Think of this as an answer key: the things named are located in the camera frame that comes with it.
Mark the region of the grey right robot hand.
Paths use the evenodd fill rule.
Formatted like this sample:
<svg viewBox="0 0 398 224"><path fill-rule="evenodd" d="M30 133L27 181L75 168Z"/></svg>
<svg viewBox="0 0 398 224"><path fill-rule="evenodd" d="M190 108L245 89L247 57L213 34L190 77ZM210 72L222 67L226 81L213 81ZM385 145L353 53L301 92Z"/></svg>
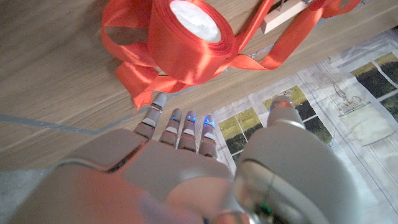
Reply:
<svg viewBox="0 0 398 224"><path fill-rule="evenodd" d="M110 131L70 153L23 201L11 223L360 223L352 175L307 131L286 96L231 171L217 158L215 122L174 110L153 139L159 93L132 130Z"/></svg>

